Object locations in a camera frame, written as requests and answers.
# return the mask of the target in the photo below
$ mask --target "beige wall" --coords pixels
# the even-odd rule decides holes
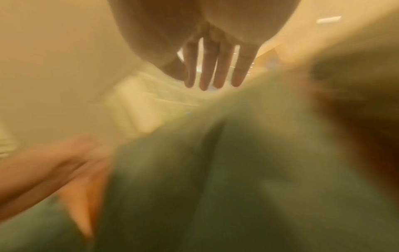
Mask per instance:
[[[120,142],[97,98],[139,65],[105,0],[0,1],[0,120],[23,144]]]

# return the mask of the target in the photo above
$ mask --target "green fabric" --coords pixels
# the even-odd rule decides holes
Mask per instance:
[[[88,251],[82,234],[55,197],[1,223],[0,252],[52,251]]]
[[[122,147],[94,251],[399,251],[399,215],[278,77]]]

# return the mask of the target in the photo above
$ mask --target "ceiling light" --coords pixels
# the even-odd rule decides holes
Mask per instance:
[[[327,23],[336,23],[341,20],[342,16],[335,16],[335,17],[325,17],[316,20],[317,24],[327,24]]]

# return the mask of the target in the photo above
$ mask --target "green clothing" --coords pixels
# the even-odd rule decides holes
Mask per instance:
[[[118,150],[94,244],[49,199],[0,252],[397,252],[399,214],[278,75]]]

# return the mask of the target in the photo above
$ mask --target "white light fixture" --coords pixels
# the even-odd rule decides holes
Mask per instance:
[[[342,16],[335,16],[335,17],[325,17],[316,20],[317,24],[328,24],[328,23],[336,23],[341,20]]]

